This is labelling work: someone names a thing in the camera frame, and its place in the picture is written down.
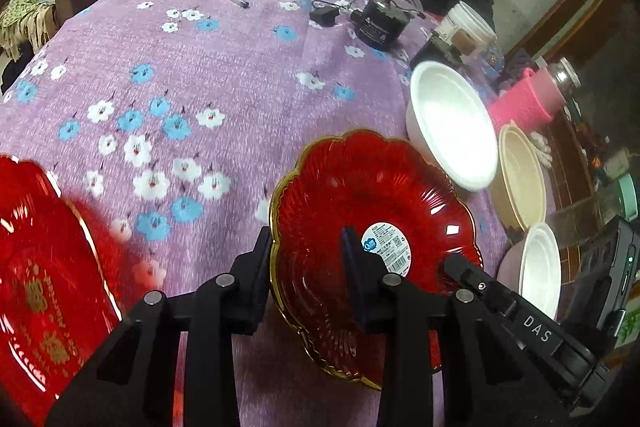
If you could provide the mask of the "white gloves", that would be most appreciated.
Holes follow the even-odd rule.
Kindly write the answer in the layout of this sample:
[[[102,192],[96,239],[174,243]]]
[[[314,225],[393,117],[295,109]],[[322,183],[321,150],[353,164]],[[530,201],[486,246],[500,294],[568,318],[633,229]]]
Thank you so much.
[[[538,132],[530,132],[528,135],[530,143],[534,147],[535,154],[537,156],[540,165],[546,169],[552,168],[552,156],[551,147],[548,140]]]

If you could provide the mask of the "large red plate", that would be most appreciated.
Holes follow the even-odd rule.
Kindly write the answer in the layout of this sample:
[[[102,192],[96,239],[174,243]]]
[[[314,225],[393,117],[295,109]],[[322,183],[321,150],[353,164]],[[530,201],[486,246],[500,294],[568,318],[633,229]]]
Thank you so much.
[[[86,220],[44,169],[1,158],[1,387],[35,426],[122,318]]]

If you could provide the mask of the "black power adapter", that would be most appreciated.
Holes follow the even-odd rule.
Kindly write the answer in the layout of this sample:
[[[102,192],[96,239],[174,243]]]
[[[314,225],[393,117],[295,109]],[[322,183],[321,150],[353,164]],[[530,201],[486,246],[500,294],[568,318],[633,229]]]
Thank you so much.
[[[340,15],[340,10],[335,6],[322,6],[321,8],[315,8],[309,13],[309,19],[317,26],[322,28],[333,27],[336,23],[337,17]]]

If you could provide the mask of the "small red scalloped plate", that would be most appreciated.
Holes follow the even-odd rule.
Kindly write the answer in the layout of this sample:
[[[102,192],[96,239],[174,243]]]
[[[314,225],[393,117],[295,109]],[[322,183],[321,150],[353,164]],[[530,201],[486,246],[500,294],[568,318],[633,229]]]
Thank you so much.
[[[358,324],[346,287],[341,231],[422,291],[448,295],[442,262],[484,260],[471,210],[454,184],[406,140],[369,129],[308,144],[270,202],[272,295],[326,373],[378,389],[384,340]]]

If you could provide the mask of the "black round device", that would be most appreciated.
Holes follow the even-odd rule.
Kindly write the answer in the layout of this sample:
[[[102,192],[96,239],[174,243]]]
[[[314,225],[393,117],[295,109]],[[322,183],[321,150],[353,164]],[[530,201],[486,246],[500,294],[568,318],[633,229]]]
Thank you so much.
[[[367,46],[389,51],[411,20],[409,12],[398,8],[392,0],[368,0],[363,9],[350,13],[355,34]]]

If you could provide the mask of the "white foam bowl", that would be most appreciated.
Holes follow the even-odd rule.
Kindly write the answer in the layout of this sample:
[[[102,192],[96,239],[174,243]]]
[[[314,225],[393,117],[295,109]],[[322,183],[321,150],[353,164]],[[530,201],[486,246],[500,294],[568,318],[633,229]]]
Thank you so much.
[[[426,61],[413,69],[406,128],[410,143],[465,191],[495,178],[498,145],[487,109],[456,70]]]

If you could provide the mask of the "large white foam plate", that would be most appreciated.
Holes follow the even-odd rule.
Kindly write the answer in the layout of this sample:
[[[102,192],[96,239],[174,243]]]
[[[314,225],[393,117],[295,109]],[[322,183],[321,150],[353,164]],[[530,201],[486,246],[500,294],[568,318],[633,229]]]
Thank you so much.
[[[497,281],[555,319],[561,294],[561,260],[547,223],[532,225],[524,239],[508,250],[499,265]]]

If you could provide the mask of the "beige plastic bowl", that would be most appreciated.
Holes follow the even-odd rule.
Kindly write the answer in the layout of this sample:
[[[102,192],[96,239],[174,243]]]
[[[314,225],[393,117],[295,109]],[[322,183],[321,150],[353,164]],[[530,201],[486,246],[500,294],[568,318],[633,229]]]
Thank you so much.
[[[489,187],[492,205],[506,228],[528,231],[544,221],[547,191],[532,143],[515,124],[498,134],[498,169]]]

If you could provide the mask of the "white plastic tub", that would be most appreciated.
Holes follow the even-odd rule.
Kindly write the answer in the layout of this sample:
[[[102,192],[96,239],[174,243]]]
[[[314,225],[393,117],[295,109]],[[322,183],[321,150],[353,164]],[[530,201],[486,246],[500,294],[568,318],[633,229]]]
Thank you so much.
[[[471,38],[478,52],[497,42],[495,31],[484,17],[464,1],[457,2],[435,28],[435,34],[448,44],[459,31]]]

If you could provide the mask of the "green patterned blanket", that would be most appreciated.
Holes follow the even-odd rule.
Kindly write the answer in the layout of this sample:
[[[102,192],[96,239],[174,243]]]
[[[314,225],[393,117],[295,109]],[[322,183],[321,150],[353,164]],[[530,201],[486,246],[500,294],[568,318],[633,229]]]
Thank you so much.
[[[57,31],[55,0],[10,0],[1,11],[1,49],[12,61],[24,44],[37,52]]]

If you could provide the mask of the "pink knitted bottle sleeve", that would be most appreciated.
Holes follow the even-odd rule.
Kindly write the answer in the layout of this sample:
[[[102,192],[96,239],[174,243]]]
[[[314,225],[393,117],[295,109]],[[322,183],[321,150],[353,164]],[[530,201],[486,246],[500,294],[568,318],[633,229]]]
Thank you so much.
[[[500,95],[488,108],[497,133],[507,124],[515,124],[525,133],[541,130],[566,105],[558,82],[548,67],[526,68],[523,77]]]

